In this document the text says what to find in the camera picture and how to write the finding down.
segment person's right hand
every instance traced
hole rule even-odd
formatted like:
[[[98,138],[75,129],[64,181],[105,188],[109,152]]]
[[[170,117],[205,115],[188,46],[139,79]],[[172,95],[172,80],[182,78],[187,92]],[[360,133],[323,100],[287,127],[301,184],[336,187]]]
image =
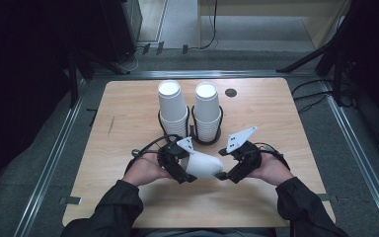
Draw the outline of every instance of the person's right hand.
[[[260,168],[249,174],[248,178],[257,178],[265,182],[278,186],[286,180],[293,178],[293,174],[273,155],[262,153],[263,162]]]

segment white object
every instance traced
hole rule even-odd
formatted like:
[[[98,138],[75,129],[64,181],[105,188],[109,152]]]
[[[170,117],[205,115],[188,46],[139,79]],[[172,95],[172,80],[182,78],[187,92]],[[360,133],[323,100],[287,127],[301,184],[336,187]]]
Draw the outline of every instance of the white object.
[[[230,153],[241,147],[257,129],[257,126],[253,126],[229,135],[226,152]]]
[[[165,120],[162,116],[162,112],[160,113],[160,118],[161,118],[161,123],[163,127],[165,128],[165,131],[167,134],[176,134],[181,137],[187,137],[187,130],[186,130],[186,125],[187,125],[187,118],[189,116],[188,110],[186,112],[186,115],[181,118],[180,120],[177,121],[168,121]]]
[[[214,140],[220,125],[221,112],[216,120],[212,122],[202,122],[195,118],[196,136],[199,140],[209,142]]]
[[[199,179],[215,179],[215,174],[223,171],[220,159],[198,151],[193,151],[188,158],[181,159],[181,166],[187,173]]]
[[[220,114],[217,87],[211,82],[201,82],[195,88],[193,113],[196,119],[212,122]]]
[[[158,86],[158,93],[160,111],[164,120],[179,121],[186,116],[187,105],[177,81],[162,81]]]

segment black curtain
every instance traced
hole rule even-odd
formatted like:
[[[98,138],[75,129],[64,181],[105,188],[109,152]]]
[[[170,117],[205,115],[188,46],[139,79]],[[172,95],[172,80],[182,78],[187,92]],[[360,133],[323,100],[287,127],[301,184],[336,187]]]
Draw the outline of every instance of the black curtain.
[[[0,0],[0,172],[69,90],[66,46],[33,0]]]

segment hand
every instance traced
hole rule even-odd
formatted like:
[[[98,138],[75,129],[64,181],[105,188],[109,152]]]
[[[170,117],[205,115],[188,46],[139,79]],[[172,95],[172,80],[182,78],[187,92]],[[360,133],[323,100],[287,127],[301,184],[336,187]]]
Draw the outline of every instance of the hand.
[[[278,186],[286,180],[293,178],[293,174],[273,155],[262,153],[263,162],[260,168],[254,170],[247,177],[257,178]]]
[[[171,176],[159,166],[156,153],[146,153],[134,162],[122,180],[139,187],[162,178]]]

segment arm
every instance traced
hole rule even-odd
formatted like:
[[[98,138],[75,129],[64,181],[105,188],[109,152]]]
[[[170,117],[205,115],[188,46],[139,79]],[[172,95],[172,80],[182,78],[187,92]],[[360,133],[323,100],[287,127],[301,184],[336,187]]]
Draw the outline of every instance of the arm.
[[[263,163],[248,177],[262,179],[276,186],[278,212],[290,220],[299,236],[347,236],[332,222],[319,197],[276,158],[263,153]]]
[[[90,218],[71,221],[61,236],[129,236],[132,224],[143,211],[137,187],[168,177],[159,167],[156,154],[143,155],[122,180],[106,192]]]

